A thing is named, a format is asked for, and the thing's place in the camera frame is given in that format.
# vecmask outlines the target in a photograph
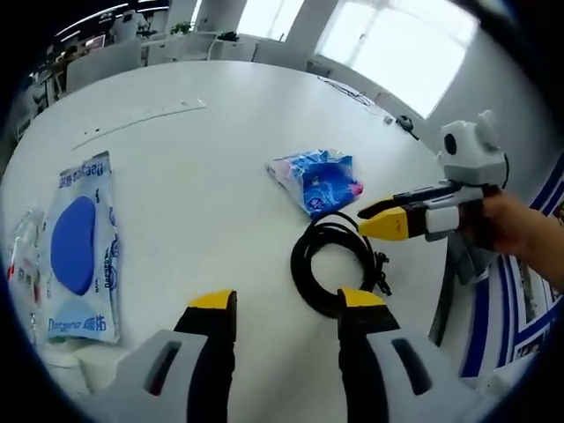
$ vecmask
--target clear plastic bag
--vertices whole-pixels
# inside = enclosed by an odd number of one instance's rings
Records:
[[[364,189],[355,175],[353,156],[314,150],[269,161],[268,172],[310,217],[337,211]]]
[[[38,342],[39,250],[23,237],[17,237],[7,271],[8,287],[16,315],[33,344]]]
[[[26,214],[8,235],[8,249],[4,252],[4,268],[10,266],[10,261],[14,252],[14,245],[17,238],[23,238],[25,242],[38,245],[41,222],[43,221],[43,211],[36,207],[29,207]]]

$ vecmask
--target wall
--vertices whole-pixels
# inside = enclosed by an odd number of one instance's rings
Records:
[[[420,125],[421,136],[436,151],[442,125],[473,120],[487,108],[497,116],[511,164],[508,188],[530,202],[560,155],[561,135],[534,86],[489,35],[478,31],[450,88]]]
[[[197,16],[199,31],[236,31],[247,0],[204,0]]]
[[[286,44],[312,56],[338,3],[339,0],[304,0],[288,33]]]
[[[151,30],[164,33],[167,29],[168,11],[156,11],[152,15]]]
[[[195,8],[196,0],[171,0],[165,32],[169,33],[170,28],[183,20],[190,22]]]

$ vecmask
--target black cable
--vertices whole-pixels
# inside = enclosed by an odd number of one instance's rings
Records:
[[[311,270],[311,259],[323,246],[337,244],[350,249],[357,256],[364,270],[361,290],[372,292],[375,285],[378,285],[385,295],[391,295],[391,290],[386,283],[386,275],[382,270],[384,263],[389,261],[388,257],[383,253],[375,253],[366,236],[361,237],[345,225],[335,222],[320,223],[320,220],[331,215],[346,220],[358,232],[359,227],[354,220],[338,211],[315,219],[294,245],[290,267],[293,282],[298,288],[301,298],[318,313],[336,318],[342,307],[341,300],[336,294],[330,293],[319,285]]]
[[[333,81],[331,81],[330,79],[326,79],[326,78],[322,78],[322,77],[317,77],[317,79],[319,79],[320,81],[323,81],[325,84],[329,84],[331,85],[333,88],[336,88],[337,90],[339,90],[341,93],[348,95],[349,97],[355,99],[356,101],[358,101],[360,104],[370,107],[371,106],[371,102],[370,99],[366,96],[366,92],[361,91],[361,92],[354,92],[352,90],[349,90],[348,88],[346,88],[345,86],[342,86],[340,84],[337,84]]]
[[[508,159],[508,155],[503,154],[503,159],[505,159],[505,182],[503,183],[503,185],[501,185],[501,188],[505,189],[505,187],[508,184],[508,180],[509,180],[509,159]]]
[[[419,137],[418,137],[417,135],[415,135],[413,132],[407,131],[407,133],[408,133],[409,135],[411,135],[411,136],[413,137],[413,139],[419,141]]]

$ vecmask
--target gray plastic part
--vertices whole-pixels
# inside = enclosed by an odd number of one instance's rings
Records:
[[[456,274],[461,285],[474,283],[497,259],[498,253],[480,249],[468,242],[461,234],[449,237],[449,254],[455,262]]]
[[[443,238],[446,238],[450,234],[452,234],[452,231],[435,232],[432,234],[425,234],[425,239],[427,242],[439,241]]]
[[[470,185],[502,184],[505,181],[507,168],[503,164],[484,165],[478,168],[445,165],[444,174],[451,181]]]
[[[479,421],[495,404],[458,378],[449,359],[429,339],[417,332],[392,330],[367,335],[378,359],[386,389],[389,422]],[[430,387],[416,395],[397,348],[406,342],[427,372]]]
[[[184,422],[188,394],[198,357],[208,337],[160,330],[117,365],[114,382],[99,394],[81,398],[78,405],[95,421]],[[178,349],[158,396],[148,385],[167,352]]]
[[[482,198],[484,198],[482,188],[462,187],[454,194],[449,194],[445,197],[433,198],[431,200],[424,201],[423,204],[426,205],[429,210],[435,210],[453,205],[458,206],[463,203],[469,203],[470,201],[481,200]]]

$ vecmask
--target hand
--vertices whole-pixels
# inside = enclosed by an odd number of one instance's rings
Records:
[[[495,251],[517,257],[529,253],[539,221],[545,219],[538,211],[501,190],[483,200],[483,218],[486,218],[487,227],[483,227],[484,219],[475,220],[464,205],[460,214],[461,232],[465,236],[475,240],[478,231],[486,231]]]

